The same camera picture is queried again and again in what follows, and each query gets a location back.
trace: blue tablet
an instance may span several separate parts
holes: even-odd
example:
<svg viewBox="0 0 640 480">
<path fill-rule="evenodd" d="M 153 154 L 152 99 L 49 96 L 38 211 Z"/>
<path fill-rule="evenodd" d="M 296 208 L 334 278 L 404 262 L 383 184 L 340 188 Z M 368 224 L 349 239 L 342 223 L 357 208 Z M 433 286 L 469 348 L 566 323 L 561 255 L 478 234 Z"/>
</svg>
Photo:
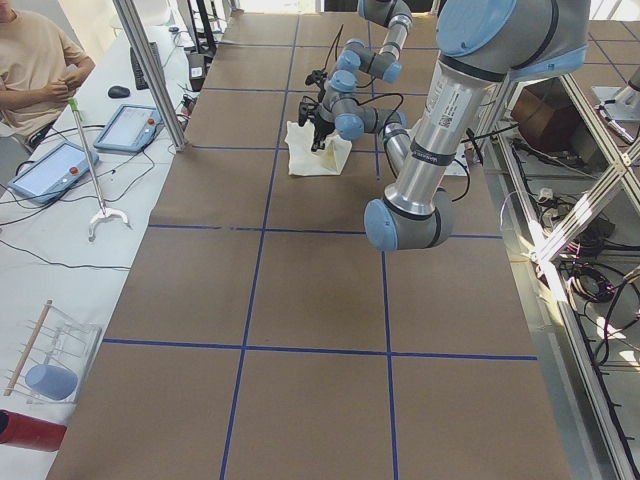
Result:
<svg viewBox="0 0 640 480">
<path fill-rule="evenodd" d="M 101 150 L 138 153 L 151 143 L 161 121 L 155 107 L 120 105 L 93 146 Z"/>
<path fill-rule="evenodd" d="M 98 155 L 91 152 L 92 161 Z M 47 203 L 62 196 L 89 170 L 84 150 L 62 142 L 8 183 L 9 188 L 28 200 Z"/>
</svg>

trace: computer mouse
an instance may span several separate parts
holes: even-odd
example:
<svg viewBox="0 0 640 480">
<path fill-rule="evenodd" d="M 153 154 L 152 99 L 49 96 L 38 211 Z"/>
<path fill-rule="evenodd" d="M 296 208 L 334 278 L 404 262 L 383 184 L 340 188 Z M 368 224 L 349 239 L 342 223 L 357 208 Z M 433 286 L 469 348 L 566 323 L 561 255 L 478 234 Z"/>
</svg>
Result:
<svg viewBox="0 0 640 480">
<path fill-rule="evenodd" d="M 107 95 L 109 95 L 109 98 L 126 98 L 131 95 L 131 90 L 121 85 L 114 85 L 109 89 Z"/>
</svg>

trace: keyboard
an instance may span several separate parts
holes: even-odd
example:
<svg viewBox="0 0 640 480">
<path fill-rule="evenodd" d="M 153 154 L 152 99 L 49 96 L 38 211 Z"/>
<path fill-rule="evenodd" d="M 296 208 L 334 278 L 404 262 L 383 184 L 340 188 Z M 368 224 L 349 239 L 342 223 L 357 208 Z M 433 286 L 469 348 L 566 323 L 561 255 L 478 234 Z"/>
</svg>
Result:
<svg viewBox="0 0 640 480">
<path fill-rule="evenodd" d="M 156 42 L 149 42 L 149 47 L 151 48 L 151 52 L 153 53 L 153 58 L 158 63 L 158 68 L 160 69 L 160 73 L 162 74 L 162 79 L 164 80 L 164 70 L 162 68 L 162 62 L 160 61 L 160 52 L 158 52 L 158 44 Z M 140 62 L 136 58 L 136 54 L 133 51 L 133 48 L 129 49 L 129 55 L 131 57 L 131 69 L 133 70 L 133 78 L 136 82 L 137 90 L 144 90 L 149 88 L 149 84 L 147 80 L 144 78 L 144 72 L 142 71 L 142 67 L 140 66 Z"/>
</svg>

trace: red can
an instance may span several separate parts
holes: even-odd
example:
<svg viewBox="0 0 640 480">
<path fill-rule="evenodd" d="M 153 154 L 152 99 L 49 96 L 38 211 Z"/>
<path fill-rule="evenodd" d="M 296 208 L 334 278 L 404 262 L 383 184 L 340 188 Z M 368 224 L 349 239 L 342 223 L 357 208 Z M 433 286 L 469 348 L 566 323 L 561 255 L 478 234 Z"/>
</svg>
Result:
<svg viewBox="0 0 640 480">
<path fill-rule="evenodd" d="M 0 410 L 0 444 L 55 452 L 67 427 L 20 413 Z"/>
</svg>

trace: beige t-shirt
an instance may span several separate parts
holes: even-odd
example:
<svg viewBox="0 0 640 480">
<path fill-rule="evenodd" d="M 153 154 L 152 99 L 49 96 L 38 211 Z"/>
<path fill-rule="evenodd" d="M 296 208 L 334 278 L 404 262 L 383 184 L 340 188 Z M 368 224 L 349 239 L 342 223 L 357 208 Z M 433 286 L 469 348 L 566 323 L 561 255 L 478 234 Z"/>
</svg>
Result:
<svg viewBox="0 0 640 480">
<path fill-rule="evenodd" d="M 35 12 L 14 10 L 0 23 L 0 90 L 38 90 L 64 76 L 67 66 L 87 55 L 55 23 Z M 43 102 L 2 110 L 5 120 L 28 137 L 54 121 L 66 102 Z"/>
</svg>

